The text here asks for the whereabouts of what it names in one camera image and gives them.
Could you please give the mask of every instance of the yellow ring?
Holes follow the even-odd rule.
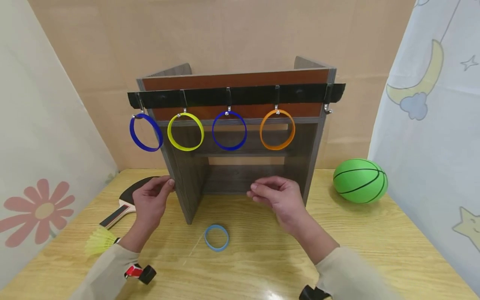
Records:
[[[170,120],[170,122],[168,123],[168,128],[167,128],[167,136],[168,136],[168,139],[170,140],[170,143],[172,143],[172,145],[173,145],[175,148],[177,148],[177,149],[179,149],[179,150],[181,150],[181,151],[193,151],[193,150],[195,150],[196,148],[200,147],[200,145],[204,142],[204,137],[205,137],[204,127],[203,127],[203,125],[202,125],[202,122],[200,122],[200,120],[199,120],[196,116],[194,116],[194,115],[192,115],[192,114],[190,114],[190,113],[188,113],[188,112],[183,112],[183,113],[180,113],[179,115],[189,117],[189,118],[191,118],[192,120],[194,120],[195,123],[197,123],[198,128],[200,128],[200,133],[202,134],[202,139],[200,140],[200,143],[199,143],[197,146],[192,147],[192,148],[187,148],[187,147],[184,147],[184,146],[179,145],[179,143],[177,143],[177,142],[173,139],[173,135],[172,135],[172,123],[173,123],[173,121],[178,117],[178,115],[173,116],[173,118],[172,118],[172,119]]]
[[[268,145],[267,143],[264,142],[264,138],[262,136],[262,131],[264,130],[264,125],[265,125],[265,122],[267,121],[267,119],[271,115],[275,114],[277,111],[290,118],[290,120],[292,121],[292,132],[290,133],[290,136],[288,137],[288,139],[283,144],[280,144],[278,146],[270,146],[270,145]],[[265,115],[264,119],[262,120],[262,123],[260,123],[260,141],[262,141],[262,144],[264,144],[265,148],[267,148],[268,150],[282,150],[283,148],[290,145],[290,143],[293,141],[294,136],[295,136],[295,122],[293,121],[292,116],[284,110],[274,109],[274,110],[270,111],[269,113],[267,113]]]

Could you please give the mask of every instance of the white curtain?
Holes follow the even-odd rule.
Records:
[[[26,0],[0,1],[0,78],[1,289],[116,166]]]
[[[480,295],[480,0],[418,0],[369,158],[389,194]]]

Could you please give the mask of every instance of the paddle handle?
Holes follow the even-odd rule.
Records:
[[[100,222],[100,226],[105,227],[106,229],[110,229],[115,223],[117,223],[124,215],[128,213],[128,209],[130,207],[128,205],[120,206],[115,212],[109,215],[105,220]]]

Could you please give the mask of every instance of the flower petal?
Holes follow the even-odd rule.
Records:
[[[60,182],[57,185],[57,188],[53,192],[52,196],[50,197],[49,202],[55,204],[58,201],[60,201],[65,196],[65,194],[68,192],[69,187],[70,187],[70,185],[67,182],[64,182],[64,181]]]
[[[20,245],[28,237],[30,232],[32,232],[37,222],[38,220],[35,218],[29,219],[22,227],[10,235],[10,237],[5,241],[5,246],[13,248]]]
[[[22,197],[10,197],[3,206],[14,212],[31,213],[35,210],[35,204]]]
[[[75,201],[75,197],[73,195],[68,196],[67,198],[63,199],[62,201],[58,202],[55,204],[55,209],[60,209],[64,208],[66,206],[69,206]]]
[[[40,179],[36,183],[36,188],[38,189],[40,198],[42,198],[42,202],[48,202],[48,198],[50,197],[50,187],[48,186],[48,180],[46,180],[45,178]]]
[[[22,223],[26,223],[29,220],[35,219],[32,214],[16,215],[0,221],[0,232],[7,231],[13,227],[17,227]]]
[[[61,209],[61,210],[57,210],[55,212],[55,214],[59,215],[59,216],[71,216],[73,215],[73,209]]]
[[[64,229],[67,226],[67,220],[65,220],[60,214],[52,214],[50,221],[57,229]]]
[[[50,221],[49,218],[43,219],[38,223],[38,228],[35,234],[35,244],[40,245],[48,240],[50,236]]]
[[[35,204],[42,204],[44,202],[40,197],[40,195],[38,194],[38,191],[36,190],[36,188],[32,186],[29,186],[24,190],[24,195],[28,199],[32,200],[32,202]]]

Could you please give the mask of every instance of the rubber band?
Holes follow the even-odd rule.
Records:
[[[207,234],[212,229],[220,229],[221,231],[223,231],[225,233],[225,235],[227,236],[227,241],[225,242],[225,245],[223,245],[220,248],[215,248],[214,246],[210,245],[210,243],[207,241]],[[220,251],[225,250],[225,248],[228,246],[228,242],[230,241],[230,237],[228,236],[227,230],[225,228],[223,228],[223,226],[220,226],[220,225],[217,225],[217,224],[213,224],[210,227],[208,227],[207,230],[205,230],[204,238],[205,238],[205,243],[207,244],[207,246],[215,252],[220,252]]]
[[[227,147],[227,146],[223,146],[222,144],[220,144],[216,138],[215,138],[215,131],[213,130],[213,128],[215,127],[215,123],[217,122],[217,120],[222,117],[222,116],[225,116],[225,113],[228,113],[230,115],[234,115],[234,116],[237,116],[240,121],[243,123],[243,127],[245,128],[245,134],[243,135],[243,140],[238,144],[238,145],[235,145],[235,146],[232,146],[232,147]],[[225,112],[222,112],[220,113],[216,118],[215,120],[213,121],[213,124],[212,124],[212,136],[213,136],[213,140],[215,141],[215,143],[220,147],[222,148],[223,150],[227,150],[227,151],[235,151],[235,150],[238,150],[240,149],[243,144],[245,144],[245,142],[247,141],[247,124],[245,124],[245,120],[236,112],[233,112],[233,111],[225,111]]]
[[[152,125],[153,130],[155,131],[157,137],[158,137],[158,147],[157,148],[151,148],[146,145],[144,145],[142,142],[137,137],[137,134],[135,133],[135,119],[145,119],[147,120],[150,125]],[[150,117],[149,115],[146,115],[144,113],[137,114],[135,116],[132,116],[130,119],[130,136],[132,137],[132,140],[139,146],[141,149],[148,151],[148,152],[155,152],[156,150],[160,149],[160,147],[163,144],[163,135],[162,132],[160,131],[160,127],[158,124],[155,122],[155,120]]]
[[[281,114],[284,114],[286,115],[287,117],[290,118],[290,120],[292,121],[292,132],[290,133],[290,136],[288,137],[288,139],[283,143],[283,144],[280,144],[278,146],[271,146],[271,145],[268,145],[267,143],[264,142],[264,138],[262,136],[262,132],[263,132],[263,129],[264,129],[264,125],[265,125],[265,122],[267,121],[267,119],[273,115],[273,114],[276,114],[276,112],[280,112]],[[260,123],[260,141],[262,141],[262,144],[264,144],[265,148],[267,148],[268,150],[282,150],[283,148],[287,147],[288,145],[290,145],[290,143],[293,141],[293,137],[295,136],[295,122],[293,121],[293,118],[292,116],[287,113],[286,111],[282,110],[282,109],[274,109],[272,111],[270,111],[269,113],[267,113],[264,117],[264,119],[262,120],[262,123]]]
[[[181,146],[179,143],[177,143],[174,139],[173,139],[173,135],[172,135],[172,123],[173,121],[178,118],[180,116],[186,116],[186,117],[189,117],[191,118],[192,120],[195,121],[195,123],[197,123],[198,125],[198,128],[200,128],[200,134],[202,135],[202,138],[200,140],[200,143],[195,146],[195,147],[191,147],[191,148],[187,148],[187,147],[184,147],[184,146]],[[178,115],[175,115],[173,116],[173,118],[170,120],[170,122],[168,123],[168,128],[167,128],[167,136],[168,136],[168,139],[170,140],[170,143],[172,143],[172,145],[181,150],[181,151],[193,151],[195,149],[197,149],[198,147],[200,147],[200,145],[204,142],[204,137],[205,137],[205,132],[204,132],[204,127],[202,125],[202,122],[196,117],[194,116],[193,114],[190,114],[188,112],[183,112],[183,113],[180,113]]]

